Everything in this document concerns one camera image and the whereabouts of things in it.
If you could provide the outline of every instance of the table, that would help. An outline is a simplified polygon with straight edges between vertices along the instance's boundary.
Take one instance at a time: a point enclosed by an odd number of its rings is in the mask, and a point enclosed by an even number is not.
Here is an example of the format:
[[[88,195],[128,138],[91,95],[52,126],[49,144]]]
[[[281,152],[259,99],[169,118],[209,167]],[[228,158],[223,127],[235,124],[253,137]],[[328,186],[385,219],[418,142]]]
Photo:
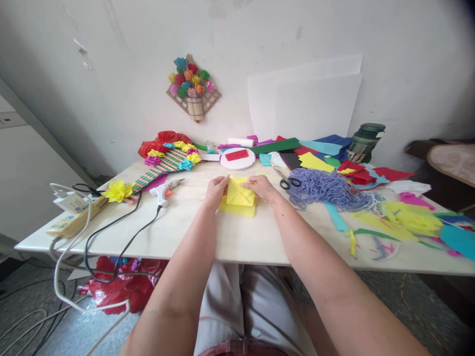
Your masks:
[[[114,180],[123,179],[125,182],[134,182],[140,175],[147,171],[147,166],[140,160]],[[196,211],[206,193],[208,182],[217,177],[231,174],[235,177],[250,177],[256,174],[265,174],[277,190],[286,198],[287,193],[280,188],[280,177],[272,167],[263,167],[257,160],[248,169],[242,171],[229,171],[217,162],[203,162],[192,168],[191,172],[182,171],[168,175],[167,180],[185,178],[178,187],[173,189],[173,194],[168,197],[170,205],[162,209],[158,219],[149,228],[142,231],[130,245],[125,257],[142,257],[154,259],[169,259],[172,257]],[[380,194],[387,199],[396,200],[396,195],[389,189],[378,188]],[[440,205],[428,200],[436,207],[435,212],[446,212]],[[128,204],[111,203],[100,212],[90,223],[85,231],[84,238],[78,240],[71,249],[72,254],[83,254],[86,237],[97,229],[114,221],[133,209]],[[118,256],[130,238],[156,213],[156,197],[144,192],[139,209],[123,221],[111,226],[98,234],[91,244],[91,255]],[[299,211],[302,217],[318,231],[339,253],[339,255],[355,269],[420,272],[454,275],[475,275],[475,262],[465,257],[453,257],[445,251],[431,249],[417,242],[404,241],[399,253],[386,261],[373,261],[365,250],[375,248],[373,239],[368,235],[357,235],[358,244],[362,249],[357,249],[356,258],[350,256],[350,240],[339,232],[330,218],[323,203],[310,204],[307,211]],[[373,229],[354,218],[348,212],[341,214],[349,226]],[[31,234],[20,242],[15,248],[22,251],[47,252],[53,238],[45,233],[56,219]],[[217,252],[216,258],[224,262],[289,265],[281,242],[279,230],[275,223],[272,209],[264,202],[256,208],[253,219],[244,218],[222,211],[216,213],[217,221]],[[57,243],[57,249],[64,251],[70,240],[64,239]]]

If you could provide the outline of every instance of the hand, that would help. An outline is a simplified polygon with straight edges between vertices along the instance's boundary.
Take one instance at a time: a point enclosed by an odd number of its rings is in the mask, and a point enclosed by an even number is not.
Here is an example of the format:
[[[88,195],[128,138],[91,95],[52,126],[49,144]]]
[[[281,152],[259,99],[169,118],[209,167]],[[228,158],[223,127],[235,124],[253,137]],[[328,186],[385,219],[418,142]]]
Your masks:
[[[244,188],[254,190],[267,204],[272,205],[281,197],[281,194],[274,188],[266,176],[253,176],[247,181],[252,183],[242,183],[241,185]]]
[[[203,200],[203,206],[215,211],[221,204],[221,198],[228,193],[229,175],[210,180]]]

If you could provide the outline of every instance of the person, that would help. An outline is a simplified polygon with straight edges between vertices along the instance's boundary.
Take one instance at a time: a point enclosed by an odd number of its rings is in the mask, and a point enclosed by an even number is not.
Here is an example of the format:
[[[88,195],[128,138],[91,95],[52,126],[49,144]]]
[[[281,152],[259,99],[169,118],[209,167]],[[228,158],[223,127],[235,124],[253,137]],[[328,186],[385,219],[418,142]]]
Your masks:
[[[428,355],[265,176],[242,185],[272,207],[285,252],[332,348],[314,346],[272,267],[215,262],[215,213],[228,182],[229,176],[209,183],[120,355]]]

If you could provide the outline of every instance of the green bottle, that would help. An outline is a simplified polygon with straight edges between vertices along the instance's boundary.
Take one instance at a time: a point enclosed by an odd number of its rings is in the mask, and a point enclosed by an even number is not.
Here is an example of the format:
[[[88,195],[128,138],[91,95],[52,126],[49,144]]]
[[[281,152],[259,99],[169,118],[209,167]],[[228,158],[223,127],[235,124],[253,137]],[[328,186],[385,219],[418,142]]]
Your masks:
[[[355,163],[369,163],[371,151],[384,135],[383,124],[366,123],[355,132],[348,147],[348,160]]]

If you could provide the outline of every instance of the floor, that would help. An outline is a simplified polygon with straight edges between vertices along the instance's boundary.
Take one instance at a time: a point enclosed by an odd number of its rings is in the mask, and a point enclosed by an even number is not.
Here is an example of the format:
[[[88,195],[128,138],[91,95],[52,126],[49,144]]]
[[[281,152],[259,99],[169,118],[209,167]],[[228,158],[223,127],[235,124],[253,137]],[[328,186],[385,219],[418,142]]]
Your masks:
[[[56,312],[59,301],[52,288],[52,269],[43,261],[30,260],[31,263],[42,265],[43,268],[24,264],[2,283],[0,290],[6,291],[0,296],[0,335],[8,330],[22,317],[37,309],[44,309],[48,315]],[[61,271],[61,277],[66,280],[69,272]],[[474,333],[466,327],[451,310],[430,290],[415,274],[408,274],[404,279],[404,298],[414,313],[412,313],[401,297],[401,284],[404,274],[388,272],[360,271],[358,275],[376,293],[376,295],[397,315],[397,317],[411,330],[433,356],[469,355],[473,350],[470,340],[475,340]],[[311,305],[305,287],[296,275],[294,290],[296,298]],[[8,295],[28,284],[39,282],[30,287]],[[65,282],[66,295],[73,295],[74,281]],[[84,308],[95,306],[91,298],[86,298],[80,305]],[[102,342],[94,355],[117,355],[127,335],[138,319],[137,314],[128,315]],[[5,338],[0,340],[0,354],[19,335],[27,330],[33,323],[40,320],[41,314],[28,318],[17,329],[14,329]],[[41,339],[46,335],[50,321],[40,330],[34,341],[27,347],[22,355],[85,355],[91,346],[116,320],[118,316],[106,316],[102,312],[81,313],[69,309],[60,324],[35,353]],[[16,355],[25,345],[26,340],[20,341],[17,346],[10,349],[6,355]]]

